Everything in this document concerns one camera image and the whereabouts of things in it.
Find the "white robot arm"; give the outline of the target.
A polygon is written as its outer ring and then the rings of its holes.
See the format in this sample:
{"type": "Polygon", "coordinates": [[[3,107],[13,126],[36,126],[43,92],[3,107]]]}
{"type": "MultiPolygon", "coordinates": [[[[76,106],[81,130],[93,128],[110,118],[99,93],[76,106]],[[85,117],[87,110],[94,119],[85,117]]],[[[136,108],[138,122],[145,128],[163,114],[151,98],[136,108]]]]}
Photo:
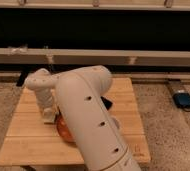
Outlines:
{"type": "Polygon", "coordinates": [[[58,74],[42,68],[25,79],[40,106],[59,107],[89,171],[141,171],[102,101],[111,84],[101,65],[58,74]]]}

